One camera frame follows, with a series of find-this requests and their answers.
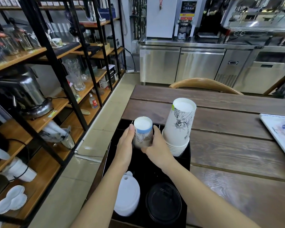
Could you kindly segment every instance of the hand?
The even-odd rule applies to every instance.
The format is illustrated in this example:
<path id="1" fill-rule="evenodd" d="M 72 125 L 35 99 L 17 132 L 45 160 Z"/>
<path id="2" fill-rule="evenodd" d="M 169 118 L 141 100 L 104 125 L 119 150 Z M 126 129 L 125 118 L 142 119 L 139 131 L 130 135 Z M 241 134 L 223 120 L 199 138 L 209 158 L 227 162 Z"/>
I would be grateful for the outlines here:
<path id="1" fill-rule="evenodd" d="M 121 165 L 123 172 L 126 172 L 132 157 L 132 140 L 134 137 L 134 126 L 130 126 L 124 131 L 117 144 L 116 154 L 113 162 Z"/>
<path id="2" fill-rule="evenodd" d="M 166 171 L 167 168 L 175 161 L 173 155 L 168 148 L 166 141 L 160 133 L 160 130 L 157 126 L 153 126 L 154 128 L 154 138 L 153 144 L 149 147 L 141 148 L 142 152 L 144 152 L 148 158 L 159 168 L 162 169 L 163 172 Z"/>

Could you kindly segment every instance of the black cup lid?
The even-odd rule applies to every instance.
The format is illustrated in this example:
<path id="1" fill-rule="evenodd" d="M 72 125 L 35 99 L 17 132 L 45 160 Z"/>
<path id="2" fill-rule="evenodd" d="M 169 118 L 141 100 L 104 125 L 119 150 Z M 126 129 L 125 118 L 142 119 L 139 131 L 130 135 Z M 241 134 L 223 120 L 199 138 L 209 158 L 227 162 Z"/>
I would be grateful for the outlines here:
<path id="1" fill-rule="evenodd" d="M 153 221 L 172 224 L 181 214 L 180 194 L 167 182 L 155 184 L 146 196 L 146 207 Z"/>

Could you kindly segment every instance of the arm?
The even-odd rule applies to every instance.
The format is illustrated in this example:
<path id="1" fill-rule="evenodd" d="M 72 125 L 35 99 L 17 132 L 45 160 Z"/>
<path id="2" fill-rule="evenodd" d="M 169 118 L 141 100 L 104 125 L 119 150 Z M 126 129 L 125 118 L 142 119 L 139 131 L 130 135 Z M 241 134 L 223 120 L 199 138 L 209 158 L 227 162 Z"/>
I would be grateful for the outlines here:
<path id="1" fill-rule="evenodd" d="M 156 126 L 153 128 L 153 145 L 142 151 L 172 180 L 204 228 L 259 227 L 181 166 L 172 156 L 160 130 Z"/>
<path id="2" fill-rule="evenodd" d="M 133 136 L 130 125 L 119 139 L 112 164 L 70 228 L 109 227 L 118 187 L 131 161 Z"/>

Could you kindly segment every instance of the plastic bottle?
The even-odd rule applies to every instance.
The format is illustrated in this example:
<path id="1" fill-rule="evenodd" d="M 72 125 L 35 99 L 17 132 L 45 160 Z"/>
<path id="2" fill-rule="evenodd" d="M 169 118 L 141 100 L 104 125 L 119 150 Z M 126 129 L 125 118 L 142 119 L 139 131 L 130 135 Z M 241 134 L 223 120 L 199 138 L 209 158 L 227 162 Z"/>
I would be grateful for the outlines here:
<path id="1" fill-rule="evenodd" d="M 97 102 L 96 99 L 93 97 L 93 95 L 90 93 L 90 98 L 89 98 L 90 104 L 92 108 L 97 108 Z"/>

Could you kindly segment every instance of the left hand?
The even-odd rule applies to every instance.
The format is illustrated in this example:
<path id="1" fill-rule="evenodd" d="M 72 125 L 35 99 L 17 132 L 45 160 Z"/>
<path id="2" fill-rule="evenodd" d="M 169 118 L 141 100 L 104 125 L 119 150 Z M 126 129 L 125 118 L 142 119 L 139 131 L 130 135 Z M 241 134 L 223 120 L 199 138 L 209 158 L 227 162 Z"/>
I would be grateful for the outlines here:
<path id="1" fill-rule="evenodd" d="M 117 144 L 116 154 L 113 162 L 121 165 L 123 172 L 126 172 L 132 157 L 132 140 L 134 137 L 134 126 L 130 126 L 124 131 Z"/>

